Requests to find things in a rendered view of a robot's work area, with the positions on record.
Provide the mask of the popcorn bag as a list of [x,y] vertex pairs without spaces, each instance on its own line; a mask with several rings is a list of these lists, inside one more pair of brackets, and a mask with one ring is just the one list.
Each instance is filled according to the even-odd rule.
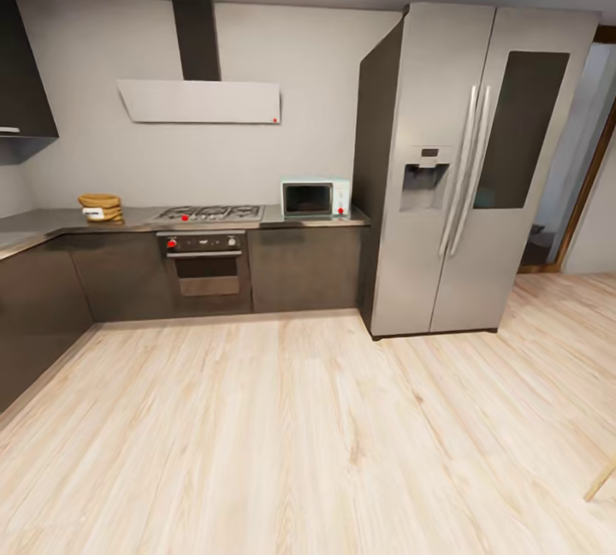
[[120,221],[122,219],[121,198],[107,194],[85,194],[78,198],[88,221]]

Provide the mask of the microwave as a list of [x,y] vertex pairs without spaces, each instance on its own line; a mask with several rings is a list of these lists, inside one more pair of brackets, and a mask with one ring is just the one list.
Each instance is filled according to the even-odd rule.
[[342,176],[282,176],[281,215],[346,216],[350,180]]

